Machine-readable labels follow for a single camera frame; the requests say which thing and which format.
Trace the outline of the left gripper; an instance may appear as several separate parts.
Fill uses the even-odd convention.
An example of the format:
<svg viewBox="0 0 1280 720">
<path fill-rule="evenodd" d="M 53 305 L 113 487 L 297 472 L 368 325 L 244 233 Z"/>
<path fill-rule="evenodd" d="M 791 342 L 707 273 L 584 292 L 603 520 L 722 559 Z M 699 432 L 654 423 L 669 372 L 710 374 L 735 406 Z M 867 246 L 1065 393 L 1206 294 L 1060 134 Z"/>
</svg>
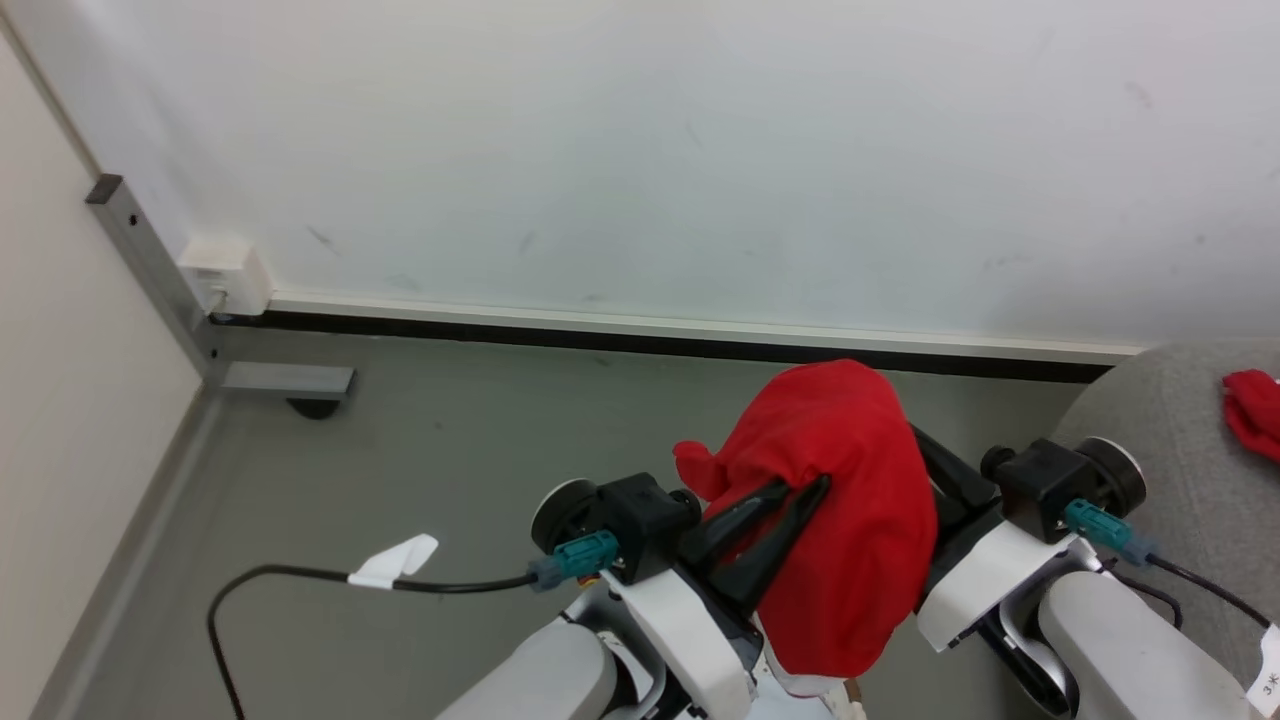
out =
<svg viewBox="0 0 1280 720">
<path fill-rule="evenodd" d="M 819 475 L 800 491 L 771 482 L 745 495 L 681 539 L 680 562 L 708 573 L 781 510 L 765 534 L 712 573 L 712 588 L 730 606 L 740 612 L 756 610 L 831 484 L 829 475 Z M 763 634 L 751 620 L 730 618 L 730 628 L 723 629 L 675 569 L 631 585 L 608 570 L 600 578 L 605 598 L 623 607 L 622 626 L 614 634 L 653 679 L 630 711 L 636 719 L 673 719 L 694 708 L 707 719 L 748 717 L 758 697 L 754 671 L 764 650 Z"/>
</svg>

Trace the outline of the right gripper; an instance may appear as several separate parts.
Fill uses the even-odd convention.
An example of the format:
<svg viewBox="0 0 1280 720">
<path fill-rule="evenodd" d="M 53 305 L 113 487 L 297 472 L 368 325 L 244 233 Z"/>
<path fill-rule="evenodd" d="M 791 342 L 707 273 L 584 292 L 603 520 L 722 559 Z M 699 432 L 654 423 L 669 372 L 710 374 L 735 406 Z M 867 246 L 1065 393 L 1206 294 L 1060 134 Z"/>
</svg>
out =
<svg viewBox="0 0 1280 720">
<path fill-rule="evenodd" d="M 960 641 L 1009 596 L 1056 571 L 1100 571 L 1093 546 L 1073 533 L 1055 543 L 1002 520 L 986 533 L 993 483 L 920 428 L 911 425 L 938 514 L 938 534 L 916 606 L 916 626 L 936 652 Z"/>
</svg>

